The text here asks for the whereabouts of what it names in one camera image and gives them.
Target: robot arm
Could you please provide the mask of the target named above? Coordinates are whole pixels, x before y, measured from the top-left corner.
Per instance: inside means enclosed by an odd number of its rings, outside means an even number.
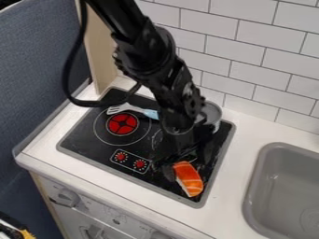
[[[163,140],[153,162],[161,165],[174,162],[209,140],[215,127],[207,123],[203,110],[205,99],[195,87],[185,62],[176,55],[170,33],[155,26],[133,0],[80,0],[82,25],[86,25],[87,20],[86,3],[104,21],[118,44],[113,54],[116,66],[137,82],[130,93],[144,85],[159,104]],[[77,105],[108,106],[101,102],[85,104],[70,95],[69,98]]]

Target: subway tile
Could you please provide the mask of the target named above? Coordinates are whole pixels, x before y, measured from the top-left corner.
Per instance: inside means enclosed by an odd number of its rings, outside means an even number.
[[[276,4],[276,1],[270,0],[212,0],[211,13],[271,23]]]
[[[179,8],[164,5],[136,1],[143,14],[148,16],[153,22],[179,27]]]
[[[201,90],[201,95],[205,96],[207,101],[218,104],[221,107],[223,106],[225,93],[213,91],[213,90],[206,89],[203,87],[199,87],[199,88]]]
[[[229,73],[230,60],[201,54],[187,49],[180,49],[179,55],[190,67],[223,76],[226,76]]]
[[[206,52],[245,63],[260,64],[264,48],[223,38],[208,36]]]
[[[209,0],[155,0],[155,2],[205,12],[209,8]]]
[[[312,116],[319,118],[319,101],[316,102],[314,109],[312,111]]]
[[[305,33],[282,27],[241,21],[237,40],[269,48],[299,52]]]
[[[275,120],[278,112],[277,107],[245,100],[228,94],[226,95],[224,107],[270,121]]]
[[[293,76],[289,83],[288,91],[319,100],[319,81]]]
[[[304,77],[319,78],[319,59],[267,49],[263,66]]]
[[[307,34],[306,41],[303,45],[302,54],[319,57],[319,35]]]
[[[279,3],[275,25],[319,33],[319,9],[295,4]]]
[[[166,28],[172,34],[177,47],[204,52],[205,35],[163,25],[160,27]]]
[[[238,20],[182,9],[181,27],[208,35],[234,39]]]
[[[201,85],[201,71],[189,68],[190,74],[193,76],[193,81],[195,85]]]
[[[202,76],[202,86],[248,99],[252,98],[255,88],[255,86],[250,83],[206,72],[204,72]]]
[[[319,134],[319,119],[310,116],[281,109],[276,122],[303,131]]]
[[[276,91],[261,86],[257,86],[254,100],[303,114],[310,114],[315,102],[313,99],[305,98],[303,96]]]
[[[230,77],[278,90],[285,90],[290,79],[287,73],[236,62],[231,64]]]
[[[295,4],[315,6],[316,3],[317,3],[317,0],[284,0],[284,2],[290,2],[290,3],[295,3]]]

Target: wire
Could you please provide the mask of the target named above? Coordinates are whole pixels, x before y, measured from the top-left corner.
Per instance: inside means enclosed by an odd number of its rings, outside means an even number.
[[[82,47],[84,36],[87,31],[88,27],[88,10],[87,5],[84,0],[79,0],[79,6],[80,6],[80,15],[81,15],[81,27],[79,30],[79,33],[76,37],[76,42],[74,46],[72,47],[63,71],[62,71],[62,89],[66,95],[66,97],[75,105],[82,106],[82,107],[110,107],[114,105],[122,105],[126,103],[130,97],[135,94],[142,86],[141,83],[136,83],[127,93],[126,96],[121,100],[114,103],[107,103],[103,101],[82,101],[78,100],[75,97],[72,96],[72,93],[69,89],[69,80],[71,75],[71,69],[73,66],[73,62],[75,61],[75,58],[77,54],[79,53],[79,50]]]

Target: gray sink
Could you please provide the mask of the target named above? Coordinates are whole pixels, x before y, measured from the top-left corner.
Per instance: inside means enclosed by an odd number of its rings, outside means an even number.
[[[262,148],[243,215],[270,239],[318,239],[319,154],[282,143]]]

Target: burner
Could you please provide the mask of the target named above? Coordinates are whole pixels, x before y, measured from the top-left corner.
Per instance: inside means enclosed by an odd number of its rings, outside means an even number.
[[[94,121],[95,136],[109,146],[129,146],[145,138],[152,127],[152,120],[141,113],[122,112],[108,116],[101,112]]]
[[[106,129],[117,136],[131,134],[137,130],[138,126],[138,119],[128,113],[115,115],[108,119],[106,123]]]

